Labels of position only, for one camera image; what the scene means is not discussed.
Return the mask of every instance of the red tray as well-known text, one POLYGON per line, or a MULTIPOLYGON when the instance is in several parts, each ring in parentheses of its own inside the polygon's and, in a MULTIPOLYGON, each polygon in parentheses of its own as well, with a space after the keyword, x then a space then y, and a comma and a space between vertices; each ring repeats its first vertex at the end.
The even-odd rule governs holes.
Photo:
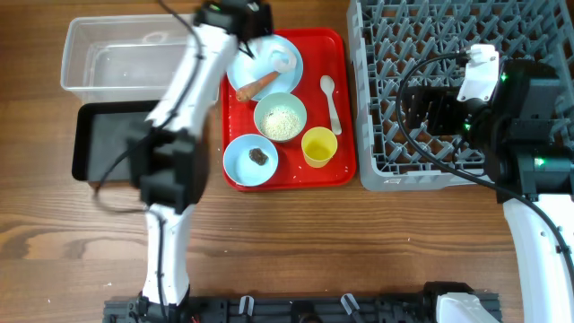
MULTIPOLYGON (((341 36, 329 29, 301 29, 276 31, 290 40, 303 58, 303 77, 292 92, 307 109, 307 124, 301 133, 286 144, 274 143, 279 153, 279 166, 265 184, 246 188, 233 182, 225 170, 225 180, 239 191, 270 189, 317 188, 346 184, 353 177, 357 163, 352 131, 351 105, 347 86, 344 46, 341 36), (312 127, 331 128, 326 95, 321 91, 321 76, 329 75, 335 81, 333 100, 341 121, 343 133, 337 136, 339 147, 333 159, 323 168, 314 169, 303 159, 301 138, 312 127)), ((227 77, 222 81, 222 140, 223 149, 240 135, 259 134, 253 121, 257 102, 240 103, 227 77)))

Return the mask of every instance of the gray dish rack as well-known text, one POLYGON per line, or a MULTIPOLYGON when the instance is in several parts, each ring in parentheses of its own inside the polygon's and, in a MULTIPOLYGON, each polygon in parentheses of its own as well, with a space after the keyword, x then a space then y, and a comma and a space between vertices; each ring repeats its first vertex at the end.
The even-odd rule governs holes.
MULTIPOLYGON (((366 189, 430 190, 470 183, 437 170, 415 152, 401 135, 394 111, 398 85, 419 60, 479 42, 494 44, 501 61, 534 59, 557 69, 564 92, 554 107, 553 137, 574 148, 574 29, 564 0, 351 0, 347 27, 366 189)), ((458 86, 462 77, 454 60, 442 61, 416 74, 409 85, 458 86)), ((484 156, 467 145, 453 160, 458 136, 431 136, 424 124, 410 136, 452 167, 483 172, 484 156)))

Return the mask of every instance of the wooden table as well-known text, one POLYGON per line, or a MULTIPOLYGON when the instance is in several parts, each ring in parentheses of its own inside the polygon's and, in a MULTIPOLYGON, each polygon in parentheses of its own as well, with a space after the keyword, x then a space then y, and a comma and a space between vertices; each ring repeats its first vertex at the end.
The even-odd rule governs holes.
MULTIPOLYGON (((61 89, 60 62, 75 17, 163 12, 152 0, 56 2, 0 6, 2 322, 98 322, 105 300, 135 296, 145 278, 144 217, 104 214, 72 179, 82 103, 61 89)), ((188 13, 192 3, 173 6, 188 13)), ((347 38, 349 0, 272 3, 277 28, 329 27, 347 38)), ((241 194, 222 177, 220 119, 217 108, 212 174, 187 249, 194 295, 416 292, 458 281, 498 292, 505 322, 522 321, 514 245, 493 192, 373 193, 357 173, 341 188, 241 194)), ((104 196, 137 203, 131 188, 104 196)))

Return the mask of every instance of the rice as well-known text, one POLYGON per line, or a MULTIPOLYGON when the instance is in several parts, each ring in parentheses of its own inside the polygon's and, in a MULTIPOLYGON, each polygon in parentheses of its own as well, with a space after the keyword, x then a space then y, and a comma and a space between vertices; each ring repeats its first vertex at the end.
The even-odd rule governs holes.
POLYGON ((292 109, 285 106, 269 110, 261 122, 263 135, 273 140, 288 140, 301 131, 301 121, 292 109))

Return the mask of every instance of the blue bowl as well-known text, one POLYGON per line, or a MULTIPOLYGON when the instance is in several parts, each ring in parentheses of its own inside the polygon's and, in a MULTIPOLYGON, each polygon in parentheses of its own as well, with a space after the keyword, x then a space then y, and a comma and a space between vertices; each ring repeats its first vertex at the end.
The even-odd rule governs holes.
POLYGON ((277 92, 291 93, 301 81, 303 77, 303 58, 299 50, 288 41, 279 35, 266 36, 260 39, 261 53, 257 53, 257 45, 255 41, 249 42, 249 47, 255 51, 256 59, 251 59, 243 53, 238 53, 227 69, 227 77, 231 86, 235 91, 241 87, 259 80, 263 76, 274 71, 273 63, 270 57, 266 54, 268 49, 273 45, 280 45, 289 49, 297 58, 297 65, 295 69, 281 73, 275 81, 267 85, 260 93, 253 99, 255 101, 262 100, 265 96, 277 92))
POLYGON ((279 155, 269 139, 262 135, 242 135, 233 140, 223 153, 223 168, 231 180, 244 187, 255 187, 267 182, 277 170, 279 155), (259 166, 249 158, 249 151, 259 148, 269 157, 259 166))

